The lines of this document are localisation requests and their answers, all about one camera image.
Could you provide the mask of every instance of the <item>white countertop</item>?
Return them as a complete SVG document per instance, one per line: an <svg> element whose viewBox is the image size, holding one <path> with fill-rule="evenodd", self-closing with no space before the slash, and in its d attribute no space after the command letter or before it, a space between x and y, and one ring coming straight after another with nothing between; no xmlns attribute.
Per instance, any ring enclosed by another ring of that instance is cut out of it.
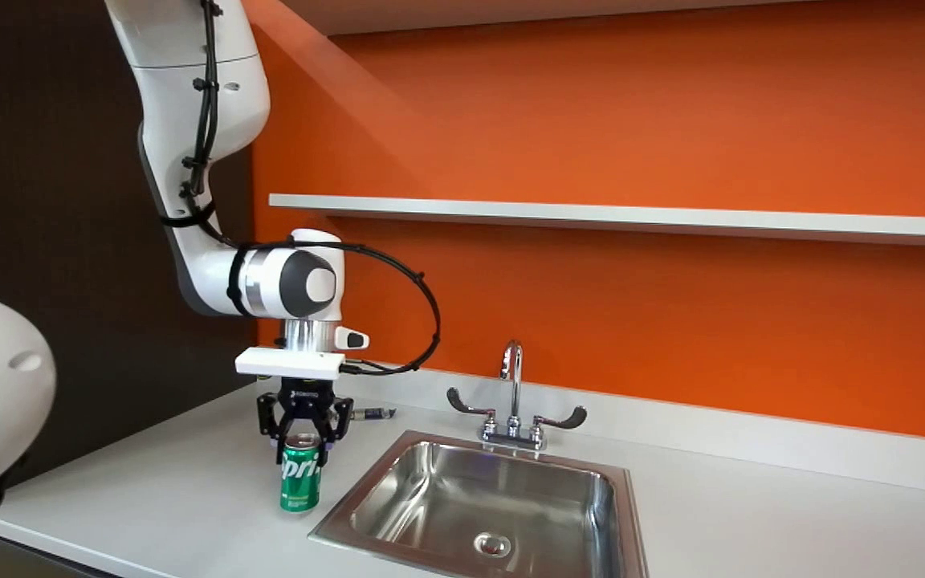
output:
<svg viewBox="0 0 925 578"><path fill-rule="evenodd" d="M254 417L254 398L270 389L260 382L13 488L0 536L112 575L424 575L308 536L401 430L472 440L475 417L430 405L440 379L418 382L424 376L395 392L363 379L337 385L357 405L395 401L398 417L350 424L312 514L276 507L273 450ZM549 453L630 469L652 578L925 578L925 488L617 437L610 421L626 401L607 401L607 427L556 434Z"/></svg>

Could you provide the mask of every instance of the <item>white shelf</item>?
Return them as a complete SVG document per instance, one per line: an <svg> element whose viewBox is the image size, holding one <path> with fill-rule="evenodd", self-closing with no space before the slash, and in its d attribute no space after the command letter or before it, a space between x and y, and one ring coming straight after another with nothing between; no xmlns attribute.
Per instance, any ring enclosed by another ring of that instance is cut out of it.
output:
<svg viewBox="0 0 925 578"><path fill-rule="evenodd" d="M273 193L270 206L353 215L353 218L411 218L411 222L424 218L424 222L485 222L485 225L543 225L543 228L613 228L613 231L630 228L630 231L925 244L925 215L469 202L469 199L315 196L315 193Z"/></svg>
<svg viewBox="0 0 925 578"><path fill-rule="evenodd" d="M719 10L797 0L283 0L324 35Z"/></svg>

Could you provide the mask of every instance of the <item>faucet spout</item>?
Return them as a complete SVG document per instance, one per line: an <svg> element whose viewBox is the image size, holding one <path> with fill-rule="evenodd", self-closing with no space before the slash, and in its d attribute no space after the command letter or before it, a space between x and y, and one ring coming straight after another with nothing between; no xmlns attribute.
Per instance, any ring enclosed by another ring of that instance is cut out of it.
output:
<svg viewBox="0 0 925 578"><path fill-rule="evenodd" d="M520 421L524 344L520 340L507 340L504 356L501 356L501 379L511 382L511 405L507 405L504 430L511 437L520 437L524 434L524 421Z"/></svg>

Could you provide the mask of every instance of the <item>can label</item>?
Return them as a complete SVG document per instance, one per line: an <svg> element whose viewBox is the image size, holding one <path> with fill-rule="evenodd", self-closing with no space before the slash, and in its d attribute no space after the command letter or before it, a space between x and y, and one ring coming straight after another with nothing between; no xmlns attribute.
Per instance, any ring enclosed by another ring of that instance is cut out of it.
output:
<svg viewBox="0 0 925 578"><path fill-rule="evenodd" d="M318 450L292 443L279 459L279 511L312 511L321 501Z"/></svg>

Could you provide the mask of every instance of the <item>orange wall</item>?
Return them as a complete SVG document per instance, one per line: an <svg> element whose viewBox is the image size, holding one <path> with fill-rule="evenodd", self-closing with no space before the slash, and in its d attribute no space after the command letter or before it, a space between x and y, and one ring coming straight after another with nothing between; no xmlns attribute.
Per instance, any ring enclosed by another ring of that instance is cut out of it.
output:
<svg viewBox="0 0 925 578"><path fill-rule="evenodd" d="M424 270L430 366L925 437L925 247L292 215L389 193L925 215L925 3L800 3L324 39L247 0L273 83L257 225L324 225ZM350 263L373 356L427 337Z"/></svg>

